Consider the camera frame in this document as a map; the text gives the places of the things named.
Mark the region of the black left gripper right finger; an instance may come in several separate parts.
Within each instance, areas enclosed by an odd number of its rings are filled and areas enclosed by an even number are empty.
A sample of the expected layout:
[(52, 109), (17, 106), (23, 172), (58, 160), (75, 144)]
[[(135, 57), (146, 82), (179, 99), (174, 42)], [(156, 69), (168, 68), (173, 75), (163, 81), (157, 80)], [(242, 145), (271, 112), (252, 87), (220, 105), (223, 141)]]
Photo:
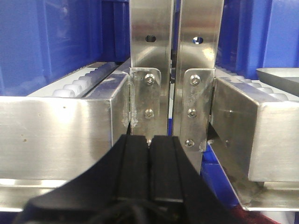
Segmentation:
[(232, 224), (233, 216), (194, 169), (177, 137), (155, 136), (150, 145), (151, 198), (172, 224)]

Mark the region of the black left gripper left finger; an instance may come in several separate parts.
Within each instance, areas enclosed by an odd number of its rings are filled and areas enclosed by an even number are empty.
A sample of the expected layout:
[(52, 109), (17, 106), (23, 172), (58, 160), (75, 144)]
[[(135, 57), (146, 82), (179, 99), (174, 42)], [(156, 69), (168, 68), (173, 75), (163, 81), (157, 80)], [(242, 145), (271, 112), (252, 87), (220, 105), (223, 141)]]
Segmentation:
[(17, 224), (145, 224), (150, 203), (148, 146), (123, 135), (91, 168), (30, 199)]

